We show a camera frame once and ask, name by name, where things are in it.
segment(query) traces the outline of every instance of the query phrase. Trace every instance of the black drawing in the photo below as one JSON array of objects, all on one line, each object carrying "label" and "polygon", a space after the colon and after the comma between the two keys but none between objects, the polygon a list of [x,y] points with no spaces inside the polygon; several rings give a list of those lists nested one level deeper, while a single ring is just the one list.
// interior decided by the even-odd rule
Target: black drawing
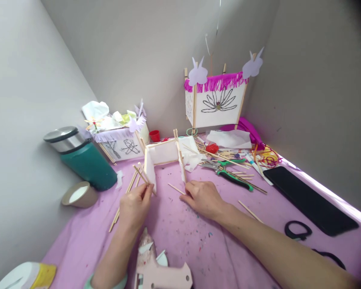
[{"label": "black drawing", "polygon": [[138,145],[135,145],[134,140],[125,139],[124,144],[126,145],[126,147],[121,149],[120,151],[124,152],[126,155],[128,155],[130,152],[133,152],[135,154],[140,153],[140,151],[138,151],[138,149],[136,148]]},{"label": "black drawing", "polygon": [[233,100],[236,98],[236,96],[233,96],[230,98],[231,93],[233,92],[233,89],[230,89],[229,93],[226,95],[226,88],[221,92],[221,97],[218,100],[217,93],[215,91],[211,92],[211,95],[213,98],[211,98],[210,95],[207,95],[207,100],[204,100],[203,103],[208,107],[201,112],[216,112],[218,110],[221,111],[227,111],[232,110],[237,107],[237,105],[228,106],[233,102]]},{"label": "black drawing", "polygon": [[118,158],[121,159],[122,157],[118,154],[118,152],[115,150],[115,146],[116,146],[116,141],[113,142],[105,142],[105,146],[107,148],[109,148],[110,150],[112,150],[112,152],[114,153],[114,155]]}]

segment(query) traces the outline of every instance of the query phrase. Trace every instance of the green thermos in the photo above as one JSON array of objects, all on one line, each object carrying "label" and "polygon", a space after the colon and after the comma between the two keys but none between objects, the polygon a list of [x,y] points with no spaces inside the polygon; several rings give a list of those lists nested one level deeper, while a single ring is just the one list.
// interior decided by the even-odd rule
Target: green thermos
[{"label": "green thermos", "polygon": [[74,126],[66,126],[46,134],[43,138],[60,153],[60,159],[98,191],[111,188],[118,177],[110,164],[84,139]]}]

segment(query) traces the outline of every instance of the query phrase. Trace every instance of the white wall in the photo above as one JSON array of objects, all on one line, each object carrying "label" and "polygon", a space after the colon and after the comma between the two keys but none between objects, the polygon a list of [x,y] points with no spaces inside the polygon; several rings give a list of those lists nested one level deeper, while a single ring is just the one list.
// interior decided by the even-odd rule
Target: white wall
[{"label": "white wall", "polygon": [[0,279],[40,261],[73,210],[60,207],[80,179],[43,136],[83,124],[95,96],[38,0],[0,0]]},{"label": "white wall", "polygon": [[281,1],[245,116],[361,210],[361,14],[352,3]]},{"label": "white wall", "polygon": [[[223,0],[213,72],[227,63],[239,72],[249,50],[266,43],[278,7],[275,0]],[[210,69],[219,0],[43,0],[83,75],[111,111],[133,109],[144,99],[149,129],[183,135],[186,120],[184,68],[191,57]]]}]

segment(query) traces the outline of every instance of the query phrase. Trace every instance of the sleeve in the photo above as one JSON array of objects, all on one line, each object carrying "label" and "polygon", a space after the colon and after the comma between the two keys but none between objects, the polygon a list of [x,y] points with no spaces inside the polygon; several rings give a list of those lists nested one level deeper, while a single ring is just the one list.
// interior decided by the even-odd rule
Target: sleeve
[{"label": "sleeve", "polygon": [[[92,280],[93,274],[91,277],[87,280],[86,284],[84,285],[83,289],[93,289],[91,286],[91,280]],[[113,289],[124,289],[127,284],[127,274],[124,276],[122,281],[119,282],[118,285],[116,285]]]}]

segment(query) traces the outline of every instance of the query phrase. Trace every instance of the roll of tape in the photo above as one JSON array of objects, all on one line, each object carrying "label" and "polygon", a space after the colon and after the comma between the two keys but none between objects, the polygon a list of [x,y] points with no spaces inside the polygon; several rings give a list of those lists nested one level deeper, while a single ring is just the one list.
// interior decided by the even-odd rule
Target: roll of tape
[{"label": "roll of tape", "polygon": [[48,289],[56,274],[56,266],[25,262],[10,271],[1,281],[0,289]]}]

